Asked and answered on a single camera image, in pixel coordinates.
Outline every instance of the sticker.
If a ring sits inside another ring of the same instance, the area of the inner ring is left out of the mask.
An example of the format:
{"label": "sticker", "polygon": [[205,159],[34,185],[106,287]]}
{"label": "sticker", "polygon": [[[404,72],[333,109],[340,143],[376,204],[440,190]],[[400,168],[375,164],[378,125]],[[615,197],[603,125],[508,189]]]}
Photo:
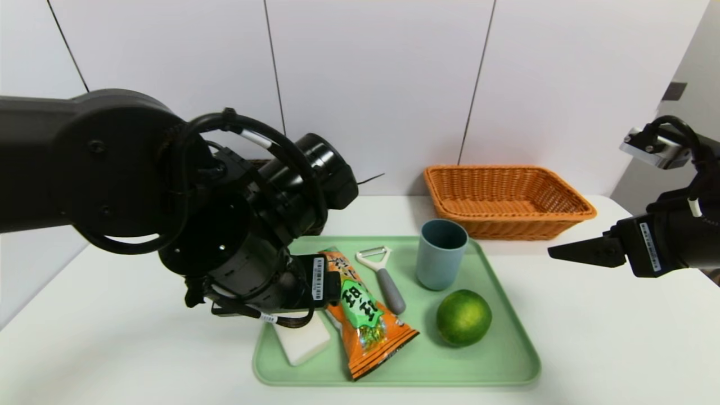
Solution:
{"label": "sticker", "polygon": [[353,328],[375,327],[384,312],[377,308],[375,299],[365,290],[365,287],[359,282],[345,280],[341,291],[340,301],[343,303],[343,310]]}
{"label": "sticker", "polygon": [[660,266],[660,257],[657,255],[655,243],[652,241],[652,235],[650,233],[650,226],[647,224],[647,222],[640,223],[640,233],[642,233],[642,238],[645,240],[645,247],[647,248],[648,256],[650,256],[650,263],[652,263],[652,269],[656,273],[662,271],[662,266]]}
{"label": "sticker", "polygon": [[312,299],[323,300],[323,281],[325,278],[325,258],[316,257],[312,261]]}

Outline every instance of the sponge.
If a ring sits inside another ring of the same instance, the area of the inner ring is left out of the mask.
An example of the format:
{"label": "sponge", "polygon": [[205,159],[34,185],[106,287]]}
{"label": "sponge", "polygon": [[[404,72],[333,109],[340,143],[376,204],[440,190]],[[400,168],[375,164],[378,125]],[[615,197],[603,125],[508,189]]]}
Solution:
{"label": "sponge", "polygon": [[[298,317],[304,314],[277,313],[278,316]],[[310,322],[302,328],[286,328],[274,324],[277,337],[280,339],[282,349],[285,351],[287,361],[293,365],[301,365],[311,357],[320,353],[330,344],[330,333],[325,327],[321,315],[315,312]]]}

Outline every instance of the white wall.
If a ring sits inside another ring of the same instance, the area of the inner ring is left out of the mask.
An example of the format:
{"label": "white wall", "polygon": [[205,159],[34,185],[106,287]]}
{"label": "white wall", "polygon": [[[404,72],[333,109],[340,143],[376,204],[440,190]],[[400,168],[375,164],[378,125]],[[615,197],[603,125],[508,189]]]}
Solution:
{"label": "white wall", "polygon": [[[680,100],[660,103],[660,115],[676,115],[697,133],[715,141],[720,141],[719,40],[720,1],[711,1],[673,79],[688,83],[688,87]],[[644,213],[662,192],[687,187],[694,176],[691,164],[660,170],[635,159],[611,197],[637,215]]]}
{"label": "white wall", "polygon": [[538,164],[609,195],[708,0],[498,0],[462,164]]}
{"label": "white wall", "polygon": [[456,164],[492,0],[268,0],[288,136],[328,139],[364,195]]}
{"label": "white wall", "polygon": [[[233,107],[283,132],[263,0],[62,0],[53,7],[90,90],[130,89],[185,120]],[[269,157],[232,133],[246,158]]]}
{"label": "white wall", "polygon": [[[85,92],[44,0],[0,1],[0,94]],[[0,329],[87,243],[71,227],[0,235]]]}

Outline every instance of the gray handle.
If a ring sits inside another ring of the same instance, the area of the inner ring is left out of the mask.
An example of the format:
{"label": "gray handle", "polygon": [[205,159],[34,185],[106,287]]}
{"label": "gray handle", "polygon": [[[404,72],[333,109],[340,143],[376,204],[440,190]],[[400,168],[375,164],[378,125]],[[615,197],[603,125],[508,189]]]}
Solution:
{"label": "gray handle", "polygon": [[405,300],[402,299],[402,295],[400,295],[395,282],[392,281],[390,273],[386,269],[377,270],[377,278],[382,297],[385,298],[385,304],[395,315],[400,315],[405,310]]}

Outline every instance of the white cable clip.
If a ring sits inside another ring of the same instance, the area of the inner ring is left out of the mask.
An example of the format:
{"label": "white cable clip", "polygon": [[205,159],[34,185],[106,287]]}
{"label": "white cable clip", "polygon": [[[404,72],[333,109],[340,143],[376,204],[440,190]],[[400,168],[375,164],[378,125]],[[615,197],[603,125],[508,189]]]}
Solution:
{"label": "white cable clip", "polygon": [[264,313],[260,312],[260,318],[261,321],[265,321],[268,324],[277,324],[277,316],[273,315],[272,313]]}
{"label": "white cable clip", "polygon": [[693,217],[695,218],[701,218],[703,216],[703,211],[700,209],[700,199],[696,198],[694,200],[691,200],[688,198],[688,205],[690,206],[690,212],[693,213]]}

